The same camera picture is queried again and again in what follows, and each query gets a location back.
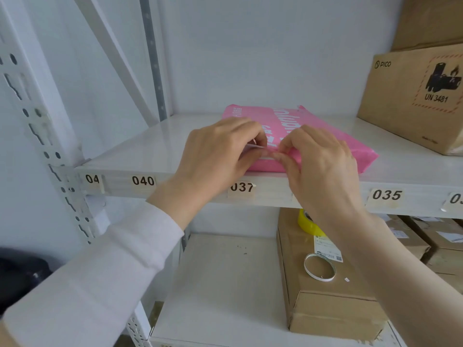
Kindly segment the person's left hand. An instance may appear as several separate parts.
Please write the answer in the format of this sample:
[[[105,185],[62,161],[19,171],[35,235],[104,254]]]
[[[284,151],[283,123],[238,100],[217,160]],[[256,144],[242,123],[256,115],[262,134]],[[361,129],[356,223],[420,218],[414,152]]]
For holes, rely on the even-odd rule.
[[[246,144],[255,140],[267,146],[260,123],[250,118],[231,117],[191,131],[176,173],[169,180],[175,208],[197,214],[201,208],[244,174],[234,168]]]

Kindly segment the person's right hand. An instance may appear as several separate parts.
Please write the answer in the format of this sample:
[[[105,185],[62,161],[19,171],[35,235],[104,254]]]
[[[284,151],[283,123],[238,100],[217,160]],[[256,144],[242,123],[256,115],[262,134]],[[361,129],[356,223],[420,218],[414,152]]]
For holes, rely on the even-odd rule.
[[[325,129],[303,125],[281,141],[277,152],[298,162],[300,177],[287,176],[289,186],[317,225],[328,228],[368,216],[357,163],[345,141]]]

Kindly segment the person's left forearm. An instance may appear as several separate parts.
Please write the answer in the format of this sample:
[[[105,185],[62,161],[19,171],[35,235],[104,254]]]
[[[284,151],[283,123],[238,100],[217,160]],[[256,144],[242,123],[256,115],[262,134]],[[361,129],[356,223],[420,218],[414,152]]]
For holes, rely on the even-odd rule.
[[[183,231],[212,198],[170,180],[62,266],[0,322],[0,347],[113,347]]]

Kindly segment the person's right forearm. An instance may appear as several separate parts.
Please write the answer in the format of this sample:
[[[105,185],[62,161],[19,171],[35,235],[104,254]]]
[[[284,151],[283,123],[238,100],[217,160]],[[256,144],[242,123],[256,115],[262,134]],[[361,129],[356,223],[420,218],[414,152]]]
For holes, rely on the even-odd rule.
[[[463,295],[365,209],[305,206],[351,262],[408,347],[463,347]]]

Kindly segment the white shelf number label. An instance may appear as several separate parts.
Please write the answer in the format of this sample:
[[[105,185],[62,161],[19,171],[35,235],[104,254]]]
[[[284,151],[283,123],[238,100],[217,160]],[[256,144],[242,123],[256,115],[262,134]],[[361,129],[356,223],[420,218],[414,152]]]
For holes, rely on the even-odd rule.
[[[134,174],[130,176],[131,187],[137,191],[153,191],[156,188],[156,178],[147,174]]]
[[[83,176],[83,184],[88,194],[96,195],[105,193],[102,175],[100,174],[85,173]]]
[[[257,186],[250,181],[238,181],[227,190],[228,199],[250,200],[255,198]]]
[[[397,209],[402,204],[404,191],[398,188],[373,188],[371,189],[366,207],[372,210]]]
[[[444,201],[442,211],[457,215],[463,215],[463,192],[451,192]]]

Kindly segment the pink plastic mailer bag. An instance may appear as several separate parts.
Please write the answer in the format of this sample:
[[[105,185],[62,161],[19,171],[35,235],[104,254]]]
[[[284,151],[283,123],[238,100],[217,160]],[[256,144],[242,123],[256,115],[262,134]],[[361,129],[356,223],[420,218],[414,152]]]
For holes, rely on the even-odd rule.
[[[316,117],[303,106],[299,106],[297,109],[276,109],[232,104],[228,105],[222,114],[222,119],[229,117],[247,117],[259,122],[267,136],[266,149],[271,152],[278,150],[280,141],[291,131],[302,125],[309,125],[325,129],[331,132],[338,140],[345,141],[356,159],[359,174],[364,173],[379,157],[372,148]]]

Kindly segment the yellow tape roll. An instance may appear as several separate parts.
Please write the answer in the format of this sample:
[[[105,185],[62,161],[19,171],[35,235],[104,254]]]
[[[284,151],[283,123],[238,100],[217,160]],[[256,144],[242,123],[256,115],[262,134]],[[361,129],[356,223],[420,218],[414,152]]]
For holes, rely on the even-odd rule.
[[[326,234],[321,230],[321,228],[310,218],[308,213],[304,209],[299,209],[298,214],[298,225],[306,233],[318,236],[326,237]]]

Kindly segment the white shipping label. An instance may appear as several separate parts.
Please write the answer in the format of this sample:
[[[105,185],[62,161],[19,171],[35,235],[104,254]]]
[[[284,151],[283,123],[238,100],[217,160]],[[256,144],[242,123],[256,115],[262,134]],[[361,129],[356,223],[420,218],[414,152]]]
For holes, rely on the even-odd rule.
[[[331,261],[344,262],[341,251],[326,236],[314,236],[314,252]]]

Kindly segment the cardboard box with black print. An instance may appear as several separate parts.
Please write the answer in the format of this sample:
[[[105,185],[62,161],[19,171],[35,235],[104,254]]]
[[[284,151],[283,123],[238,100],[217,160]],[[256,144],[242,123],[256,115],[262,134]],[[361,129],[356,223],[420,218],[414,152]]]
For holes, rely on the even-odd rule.
[[[463,43],[374,56],[357,117],[463,156]]]

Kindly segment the white metal shelving rack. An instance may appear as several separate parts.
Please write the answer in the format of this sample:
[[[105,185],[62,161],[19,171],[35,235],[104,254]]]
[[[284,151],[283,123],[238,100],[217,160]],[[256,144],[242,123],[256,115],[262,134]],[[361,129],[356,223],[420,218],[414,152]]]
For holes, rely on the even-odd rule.
[[[82,232],[81,238],[87,238],[88,245],[103,230],[102,221],[96,221],[96,216],[107,220],[105,211],[90,211],[90,201],[104,201],[105,197],[144,198],[152,191],[137,191],[131,187],[130,176],[147,174],[155,176],[156,185],[173,174],[185,144],[187,134],[194,128],[214,123],[219,119],[231,89],[222,85],[225,90],[223,99],[221,92],[211,93],[213,110],[207,107],[194,107],[188,110],[171,110],[170,92],[163,93],[167,104],[166,121],[154,122],[154,127],[132,134],[130,123],[124,125],[129,133],[117,133],[124,139],[120,144],[103,152],[99,156],[85,159],[80,148],[80,139],[69,120],[68,110],[62,100],[60,85],[56,82],[50,69],[51,60],[47,57],[46,46],[43,46],[35,26],[33,14],[42,15],[51,11],[51,4],[46,0],[35,0],[34,8],[29,7],[24,0],[0,0],[0,59],[2,64],[1,90],[9,95],[9,99],[19,111],[21,119],[27,125],[26,135],[31,139],[40,153],[42,165],[46,166],[54,186],[64,188],[62,201],[67,204],[70,215],[78,215],[77,224]],[[435,217],[463,218],[463,215],[448,213],[441,210],[444,201],[451,192],[463,192],[463,157],[448,157],[439,155],[424,147],[398,137],[370,123],[356,118],[353,112],[332,111],[328,115],[318,115],[332,126],[351,134],[362,143],[371,146],[380,157],[360,176],[362,196],[367,197],[373,188],[398,188],[404,191],[402,204],[397,209],[372,210],[379,213],[392,212],[403,215],[429,215]],[[85,191],[84,174],[96,173],[102,175],[105,193],[91,195]],[[283,173],[250,172],[244,180],[257,186],[254,199],[228,199],[227,192],[220,194],[214,203],[226,204],[227,210],[238,204],[256,207],[268,207],[271,217],[256,221],[268,225],[265,231],[251,233],[257,225],[251,227],[238,226],[237,221],[228,226],[222,216],[216,216],[221,223],[212,230],[197,228],[193,233],[193,248],[186,249],[188,258],[202,259],[206,254],[212,254],[217,260],[212,268],[219,264],[231,264],[231,260],[217,255],[217,249],[224,249],[231,259],[240,263],[250,263],[251,268],[245,268],[244,274],[258,274],[258,259],[269,260],[269,264],[278,264],[276,252],[276,214],[280,208],[298,208],[300,205],[289,189],[286,176]],[[240,283],[238,288],[249,290],[243,298],[252,298],[259,288],[270,285],[265,293],[272,299],[269,307],[262,304],[256,306],[256,313],[269,314],[270,321],[264,322],[261,316],[255,320],[250,307],[244,306],[244,299],[231,297],[225,304],[224,311],[215,314],[214,305],[211,309],[200,311],[198,321],[188,327],[188,319],[194,318],[194,309],[201,309],[205,304],[194,303],[194,298],[218,293],[219,286],[195,289],[181,296],[180,279],[195,279],[189,268],[195,269],[191,263],[177,262],[172,264],[171,271],[175,274],[172,291],[167,296],[165,314],[161,315],[158,326],[149,327],[147,315],[143,312],[141,303],[137,304],[128,328],[135,336],[135,322],[141,319],[141,336],[133,340],[139,346],[161,347],[161,342],[170,345],[176,342],[174,333],[166,326],[167,318],[181,318],[180,313],[185,308],[187,315],[180,321],[181,331],[179,342],[195,346],[244,346],[244,347],[296,347],[307,346],[310,342],[321,346],[360,347],[361,342],[334,338],[315,337],[289,332],[286,319],[283,318],[283,293],[281,290],[279,266],[265,273],[263,280],[257,283]]]

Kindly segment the small labelled cardboard box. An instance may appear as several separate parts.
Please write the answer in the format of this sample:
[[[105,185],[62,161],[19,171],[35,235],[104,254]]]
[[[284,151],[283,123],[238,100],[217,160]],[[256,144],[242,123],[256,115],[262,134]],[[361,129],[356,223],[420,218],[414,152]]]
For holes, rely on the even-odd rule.
[[[463,250],[431,248],[421,261],[463,295]]]
[[[433,248],[463,251],[463,227],[451,218],[401,215],[401,220]]]
[[[376,214],[385,221],[395,238],[404,245],[415,257],[422,260],[431,246],[423,240],[398,215]]]

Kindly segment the long taped cardboard box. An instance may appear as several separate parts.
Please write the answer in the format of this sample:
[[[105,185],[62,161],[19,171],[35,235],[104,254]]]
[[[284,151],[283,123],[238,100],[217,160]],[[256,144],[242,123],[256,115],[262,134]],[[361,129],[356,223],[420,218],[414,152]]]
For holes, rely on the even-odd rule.
[[[374,341],[387,325],[385,312],[343,253],[340,263],[314,252],[314,236],[299,227],[298,214],[281,208],[276,233],[288,330]]]

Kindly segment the plain brown cardboard box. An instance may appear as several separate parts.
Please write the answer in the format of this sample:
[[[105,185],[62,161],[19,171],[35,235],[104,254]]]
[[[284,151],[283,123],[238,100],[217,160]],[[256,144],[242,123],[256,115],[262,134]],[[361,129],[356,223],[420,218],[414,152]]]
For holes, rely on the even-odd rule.
[[[391,52],[463,43],[463,0],[404,0]]]

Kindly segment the black bag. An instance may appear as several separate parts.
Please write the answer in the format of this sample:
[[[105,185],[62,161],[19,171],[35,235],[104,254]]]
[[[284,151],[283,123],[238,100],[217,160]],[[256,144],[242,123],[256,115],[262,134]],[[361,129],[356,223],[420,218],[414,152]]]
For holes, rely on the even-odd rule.
[[[0,247],[0,318],[53,271],[46,260],[32,253]]]

